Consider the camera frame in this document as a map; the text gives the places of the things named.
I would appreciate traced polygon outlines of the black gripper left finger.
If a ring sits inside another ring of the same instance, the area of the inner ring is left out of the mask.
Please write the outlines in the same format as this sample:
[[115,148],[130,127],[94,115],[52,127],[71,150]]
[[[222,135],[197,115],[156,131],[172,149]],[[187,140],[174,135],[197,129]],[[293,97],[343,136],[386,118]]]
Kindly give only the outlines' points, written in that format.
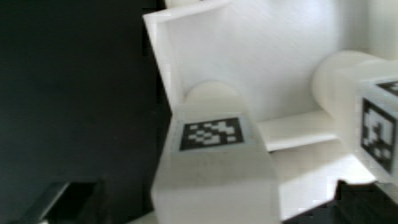
[[18,224],[110,224],[103,181],[53,182]]

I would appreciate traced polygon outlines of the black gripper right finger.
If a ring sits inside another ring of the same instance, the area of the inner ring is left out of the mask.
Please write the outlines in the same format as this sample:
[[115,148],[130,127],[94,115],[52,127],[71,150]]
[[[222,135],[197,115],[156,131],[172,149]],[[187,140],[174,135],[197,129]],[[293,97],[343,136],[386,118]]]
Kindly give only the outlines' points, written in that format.
[[283,224],[398,224],[398,203],[377,183],[338,181],[332,200]]

